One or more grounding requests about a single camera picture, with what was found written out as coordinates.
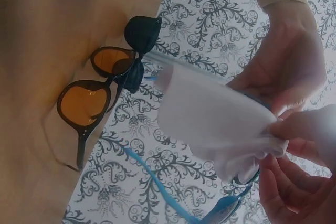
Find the orange-tinted glasses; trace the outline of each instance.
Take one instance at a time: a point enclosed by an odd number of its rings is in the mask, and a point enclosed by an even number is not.
[[[90,56],[94,70],[105,82],[94,80],[79,80],[65,87],[57,101],[57,111],[64,121],[78,132],[77,167],[69,168],[80,171],[83,169],[86,140],[102,120],[104,114],[111,110],[126,83],[131,86],[137,82],[141,74],[134,74],[142,64],[143,55],[155,45],[161,29],[160,18],[137,16],[132,18],[125,28],[125,39],[133,50],[118,47],[101,47]],[[112,81],[118,84],[115,100],[111,102],[110,85]]]

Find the blue strap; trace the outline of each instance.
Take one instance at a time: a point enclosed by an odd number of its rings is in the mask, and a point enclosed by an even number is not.
[[[148,165],[146,165],[146,163],[134,151],[132,151],[130,148],[125,148],[125,152],[128,155],[130,155],[131,157],[133,157],[136,161],[138,161],[139,164],[141,164],[146,169],[146,171],[149,173],[149,175],[151,175],[152,179],[154,180],[154,182],[158,186],[158,189],[160,190],[160,193],[162,194],[163,199],[167,202],[167,204],[169,204],[172,208],[174,208],[175,211],[180,216],[182,216],[186,221],[188,221],[188,223],[199,224],[200,221],[195,216],[190,215],[186,210],[184,210],[176,202],[176,200],[172,196],[170,196],[170,194],[165,190],[164,185],[158,180],[158,178],[150,170]]]

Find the cleaning cloth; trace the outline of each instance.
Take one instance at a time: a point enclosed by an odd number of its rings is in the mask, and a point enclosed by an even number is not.
[[[264,106],[210,77],[178,65],[159,75],[164,97],[158,123],[162,132],[213,161],[221,180],[243,184],[258,171],[258,159],[284,155],[288,141],[267,133],[277,118]]]

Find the hand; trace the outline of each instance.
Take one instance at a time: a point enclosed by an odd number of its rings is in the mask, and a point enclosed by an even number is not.
[[[336,106],[297,112],[270,127],[270,132],[289,139],[288,151],[332,169],[336,149]],[[318,148],[330,150],[319,155]],[[260,201],[271,223],[334,223],[336,178],[309,176],[287,157],[268,156],[260,162]]]
[[[287,157],[260,163],[260,202],[272,224],[334,223],[336,179],[309,176]]]
[[[272,135],[289,140],[287,151],[318,165],[336,168],[336,105],[297,112],[270,126]]]
[[[270,30],[257,54],[228,85],[271,105],[274,114],[292,112],[326,79],[323,46],[307,4],[282,1],[265,7]]]

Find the damask pattern tablecloth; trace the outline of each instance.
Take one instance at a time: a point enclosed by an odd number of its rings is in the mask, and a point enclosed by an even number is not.
[[[309,0],[326,50],[327,82],[309,108],[335,101],[336,0]],[[225,81],[241,72],[269,28],[256,0],[162,0],[162,31],[155,50],[188,62]],[[146,60],[145,76],[162,67]],[[238,188],[220,181],[211,162],[192,156],[188,147],[162,134],[157,110],[162,92],[144,80],[136,94],[124,91],[89,157],[73,192],[63,223],[186,223],[163,200],[149,174],[124,147],[137,152],[189,213],[205,216],[224,195]],[[311,174],[327,169],[291,157]],[[227,223],[268,223],[259,202],[258,183]]]

